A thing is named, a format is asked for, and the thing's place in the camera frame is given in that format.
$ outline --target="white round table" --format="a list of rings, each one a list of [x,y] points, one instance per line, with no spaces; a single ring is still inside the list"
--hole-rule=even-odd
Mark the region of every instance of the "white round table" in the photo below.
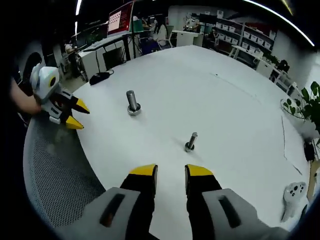
[[[141,104],[135,117],[127,113],[128,90]],[[90,110],[73,115],[84,126],[78,136],[105,189],[119,187],[133,168],[158,165],[155,237],[192,239],[186,164],[211,170],[271,227],[290,229],[299,219],[305,199],[294,218],[280,222],[285,187],[309,183],[303,140],[280,109],[288,96],[246,65],[202,47],[176,47],[119,65],[109,79],[74,95]],[[192,132],[198,133],[195,150],[186,153]]]

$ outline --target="metal bolt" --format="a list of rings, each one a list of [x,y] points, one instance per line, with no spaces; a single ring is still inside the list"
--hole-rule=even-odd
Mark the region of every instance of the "metal bolt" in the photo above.
[[[196,133],[196,132],[192,133],[190,141],[187,142],[184,146],[184,149],[186,152],[191,152],[195,149],[195,141],[196,141],[197,137],[198,137],[198,133]]]
[[[133,90],[127,91],[126,97],[129,102],[129,106],[127,108],[128,114],[131,116],[137,116],[141,112],[141,106],[136,101],[135,92]]]
[[[129,90],[126,92],[126,97],[128,98],[129,106],[132,111],[136,111],[138,109],[138,104],[136,101],[135,92],[133,90]]]

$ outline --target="red screen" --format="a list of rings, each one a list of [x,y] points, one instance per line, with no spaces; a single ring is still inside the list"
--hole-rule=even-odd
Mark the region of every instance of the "red screen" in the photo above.
[[[110,12],[108,23],[108,35],[129,31],[131,12],[134,2],[128,2],[125,5]]]

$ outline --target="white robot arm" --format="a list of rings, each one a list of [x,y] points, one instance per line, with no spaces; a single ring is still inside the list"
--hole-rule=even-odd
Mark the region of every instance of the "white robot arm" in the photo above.
[[[89,114],[84,102],[70,91],[61,87],[59,70],[56,67],[37,64],[31,72],[30,83],[42,110],[49,114],[49,120],[65,124],[70,129],[83,129],[84,126],[72,117],[71,109]]]

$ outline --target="ceiling light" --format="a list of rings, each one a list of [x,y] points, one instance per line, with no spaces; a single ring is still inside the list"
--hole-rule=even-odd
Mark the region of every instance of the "ceiling light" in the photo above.
[[[270,8],[266,7],[266,6],[263,6],[261,5],[260,3],[257,3],[257,2],[254,2],[254,1],[251,1],[251,0],[243,0],[245,2],[248,2],[248,3],[251,3],[251,4],[254,4],[260,8],[263,8],[271,13],[273,13],[274,15],[278,16],[279,18],[281,18],[282,20],[284,20],[285,22],[287,22],[288,24],[290,24],[295,30],[297,30],[302,36],[304,36],[304,38],[314,47],[315,44],[310,40],[310,38],[308,38],[307,35],[305,35],[296,25],[294,25],[292,22],[290,22],[288,19],[286,19],[285,17],[281,16],[279,13],[271,10]]]
[[[77,35],[77,31],[78,31],[78,22],[76,21],[74,23],[74,34]]]
[[[293,12],[291,10],[291,8],[289,7],[289,4],[287,3],[286,0],[281,0],[281,2],[285,5],[286,9],[288,9],[289,13],[293,16]]]
[[[76,3],[76,9],[75,9],[76,16],[79,14],[81,2],[82,2],[82,0],[78,0],[78,2]]]

